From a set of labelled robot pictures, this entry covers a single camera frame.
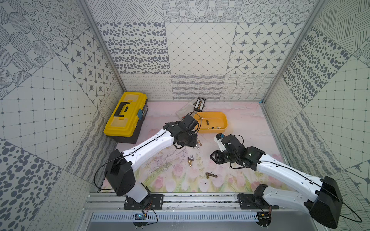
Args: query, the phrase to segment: black toolbox handle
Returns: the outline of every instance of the black toolbox handle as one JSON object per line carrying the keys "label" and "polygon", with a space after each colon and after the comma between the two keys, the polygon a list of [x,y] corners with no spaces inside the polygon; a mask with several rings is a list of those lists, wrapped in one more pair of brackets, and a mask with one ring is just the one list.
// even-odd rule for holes
{"label": "black toolbox handle", "polygon": [[123,107],[126,105],[126,104],[130,104],[130,103],[126,103],[126,102],[121,102],[120,105],[118,106],[116,112],[114,113],[114,117],[125,117],[124,115],[121,115],[121,111],[123,109]]}

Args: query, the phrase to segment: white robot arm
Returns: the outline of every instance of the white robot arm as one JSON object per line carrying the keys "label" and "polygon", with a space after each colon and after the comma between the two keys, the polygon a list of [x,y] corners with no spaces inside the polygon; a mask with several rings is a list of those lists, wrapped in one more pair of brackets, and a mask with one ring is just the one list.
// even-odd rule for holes
{"label": "white robot arm", "polygon": [[[150,200],[150,191],[134,177],[134,171],[164,148],[178,144],[195,147],[197,121],[187,115],[182,121],[166,123],[157,134],[131,149],[110,154],[104,175],[118,196],[127,195],[144,205]],[[239,168],[251,168],[272,176],[297,191],[280,190],[261,184],[253,194],[253,203],[278,205],[310,214],[329,228],[336,228],[342,208],[342,196],[337,183],[325,177],[320,179],[298,171],[255,148],[245,148],[233,135],[217,134],[219,150],[210,158],[216,164],[237,163]]]}

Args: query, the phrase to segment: small metal part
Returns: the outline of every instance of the small metal part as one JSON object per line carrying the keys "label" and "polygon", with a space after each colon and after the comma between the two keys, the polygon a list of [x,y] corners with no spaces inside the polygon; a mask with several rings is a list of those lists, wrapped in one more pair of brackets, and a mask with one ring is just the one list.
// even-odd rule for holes
{"label": "small metal part", "polygon": [[218,177],[216,174],[212,174],[212,173],[206,173],[206,176],[207,176],[207,178],[209,178],[210,176],[213,176],[215,178]]}

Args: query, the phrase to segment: vent grille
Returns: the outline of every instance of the vent grille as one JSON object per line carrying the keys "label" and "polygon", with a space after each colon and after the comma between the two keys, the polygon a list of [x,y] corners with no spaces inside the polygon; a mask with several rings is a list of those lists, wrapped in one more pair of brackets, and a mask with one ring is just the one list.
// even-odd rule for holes
{"label": "vent grille", "polygon": [[[154,212],[148,212],[147,220],[134,220],[136,212],[98,213],[91,221],[114,222],[152,222],[156,221]],[[157,212],[158,221],[258,221],[256,212]]]}

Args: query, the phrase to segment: orange tray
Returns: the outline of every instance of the orange tray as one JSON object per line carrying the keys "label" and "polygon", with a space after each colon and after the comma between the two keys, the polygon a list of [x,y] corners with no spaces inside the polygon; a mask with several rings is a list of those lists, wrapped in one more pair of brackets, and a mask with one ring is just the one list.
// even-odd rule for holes
{"label": "orange tray", "polygon": [[[199,133],[223,133],[228,128],[228,119],[222,112],[198,112],[198,114],[200,117],[203,117]],[[200,123],[199,116],[194,114],[194,119]]]}

